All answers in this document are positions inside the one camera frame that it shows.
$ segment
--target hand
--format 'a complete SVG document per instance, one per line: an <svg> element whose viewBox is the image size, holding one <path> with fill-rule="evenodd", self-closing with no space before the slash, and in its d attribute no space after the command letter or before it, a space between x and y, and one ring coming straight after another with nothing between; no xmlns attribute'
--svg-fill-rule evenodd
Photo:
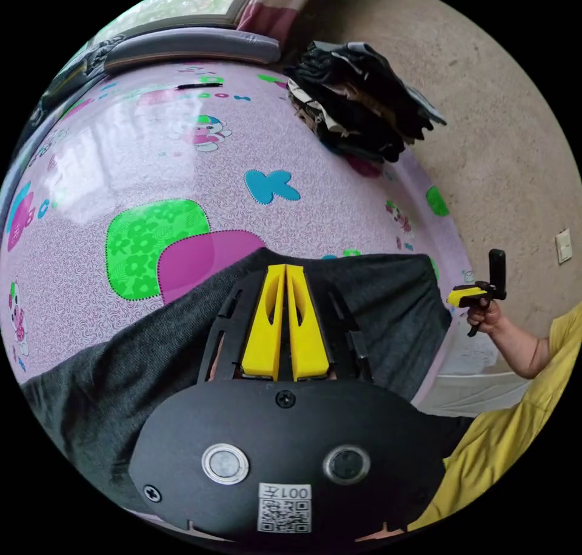
<svg viewBox="0 0 582 555"><path fill-rule="evenodd" d="M480 307L471 307L469 309L467 321L473 327L479 325L479 331L481 333L491 335L499 326L503 315L501 313L501 307L495 301L491 301L487 310L485 310L486 306L487 301L481 299Z"/></svg>

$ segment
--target person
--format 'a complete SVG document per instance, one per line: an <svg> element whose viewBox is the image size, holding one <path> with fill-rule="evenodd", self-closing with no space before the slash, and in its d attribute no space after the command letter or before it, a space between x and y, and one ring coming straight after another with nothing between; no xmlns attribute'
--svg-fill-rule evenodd
<svg viewBox="0 0 582 555"><path fill-rule="evenodd" d="M582 301L555 319L548 337L537 338L515 325L499 303L481 301L467 321L489 335L511 369L532 380L521 402L475 418L453 453L446 474L419 519L408 531L426 527L468 506L528 449L562 396L582 345ZM379 531L360 540L385 539L404 530Z"/></svg>

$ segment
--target yellow clamp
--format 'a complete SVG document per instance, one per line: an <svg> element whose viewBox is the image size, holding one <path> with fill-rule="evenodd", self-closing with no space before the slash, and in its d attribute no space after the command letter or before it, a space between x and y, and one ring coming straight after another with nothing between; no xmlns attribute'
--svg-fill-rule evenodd
<svg viewBox="0 0 582 555"><path fill-rule="evenodd" d="M451 291L449 297L447 298L447 302L449 303L449 305L453 305L454 307L457 308L462 308L461 307L462 299L464 299L465 297L479 296L480 294L487 295L487 291L477 286L454 288Z"/></svg>
<svg viewBox="0 0 582 555"><path fill-rule="evenodd" d="M286 280L293 380L326 375L329 361L303 267L286 264L267 270L242 357L242 370L249 376L278 379Z"/></svg>

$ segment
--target window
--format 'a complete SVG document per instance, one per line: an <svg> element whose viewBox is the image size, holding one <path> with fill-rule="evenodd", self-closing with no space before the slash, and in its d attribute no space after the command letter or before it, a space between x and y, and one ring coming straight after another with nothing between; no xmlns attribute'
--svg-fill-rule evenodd
<svg viewBox="0 0 582 555"><path fill-rule="evenodd" d="M117 34L137 35L188 25L233 26L247 0L143 0L98 32L89 45Z"/></svg>

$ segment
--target handheld device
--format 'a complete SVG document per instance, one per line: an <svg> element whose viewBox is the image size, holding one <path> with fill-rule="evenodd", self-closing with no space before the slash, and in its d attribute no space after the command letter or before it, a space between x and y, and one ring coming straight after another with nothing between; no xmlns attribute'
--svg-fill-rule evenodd
<svg viewBox="0 0 582 555"><path fill-rule="evenodd" d="M475 284L464 284L453 288L447 302L457 308L481 306L481 300L485 299L489 308L492 300L504 301L507 298L505 291L506 258L503 250L493 249L489 251L489 282L476 281ZM479 325L471 327L469 337L474 337L479 330Z"/></svg>

